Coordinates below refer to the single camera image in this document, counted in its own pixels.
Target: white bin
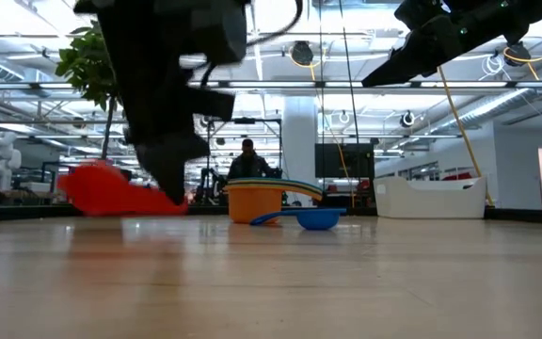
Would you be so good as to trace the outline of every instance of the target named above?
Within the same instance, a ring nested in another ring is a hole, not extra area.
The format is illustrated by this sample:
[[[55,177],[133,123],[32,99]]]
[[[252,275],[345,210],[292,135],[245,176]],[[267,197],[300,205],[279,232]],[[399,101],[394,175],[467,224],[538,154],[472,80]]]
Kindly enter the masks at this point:
[[[374,180],[377,214],[386,218],[483,218],[486,177],[457,181]]]

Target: black monitor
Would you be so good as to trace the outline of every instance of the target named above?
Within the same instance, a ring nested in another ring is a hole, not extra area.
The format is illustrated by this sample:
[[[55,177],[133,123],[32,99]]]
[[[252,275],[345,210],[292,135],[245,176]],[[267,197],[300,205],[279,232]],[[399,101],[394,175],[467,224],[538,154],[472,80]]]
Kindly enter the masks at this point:
[[[373,144],[342,144],[340,146],[349,177],[375,177]],[[345,177],[343,161],[341,160],[337,144],[315,144],[315,177]]]

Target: red plastic toy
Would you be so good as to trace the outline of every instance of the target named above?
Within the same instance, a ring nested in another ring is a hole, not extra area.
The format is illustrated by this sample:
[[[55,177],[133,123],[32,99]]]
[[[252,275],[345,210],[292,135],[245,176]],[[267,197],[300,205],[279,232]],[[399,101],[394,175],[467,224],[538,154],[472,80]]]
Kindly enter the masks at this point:
[[[60,177],[57,185],[88,216],[187,213],[187,200],[176,205],[158,189],[132,185],[120,170],[103,161],[77,167],[74,173]]]

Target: white column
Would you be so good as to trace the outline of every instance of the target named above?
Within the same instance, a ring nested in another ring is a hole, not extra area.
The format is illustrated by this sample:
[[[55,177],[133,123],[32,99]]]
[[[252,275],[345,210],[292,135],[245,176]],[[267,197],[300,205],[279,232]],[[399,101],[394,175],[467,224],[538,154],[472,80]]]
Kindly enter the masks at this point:
[[[318,186],[315,178],[315,142],[317,141],[317,104],[314,97],[286,97],[281,131],[284,178]],[[311,198],[288,193],[288,202],[298,200],[311,207]]]

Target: green leaves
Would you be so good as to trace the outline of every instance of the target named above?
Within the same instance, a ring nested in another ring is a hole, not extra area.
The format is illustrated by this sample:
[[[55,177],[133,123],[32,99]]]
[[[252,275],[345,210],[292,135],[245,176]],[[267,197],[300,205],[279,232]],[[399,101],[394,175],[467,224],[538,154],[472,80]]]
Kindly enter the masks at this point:
[[[72,31],[80,35],[71,42],[71,48],[59,51],[60,62],[56,75],[66,78],[81,97],[92,101],[103,111],[109,107],[111,98],[119,98],[112,66],[105,50],[100,25],[91,22],[92,27],[80,27]]]

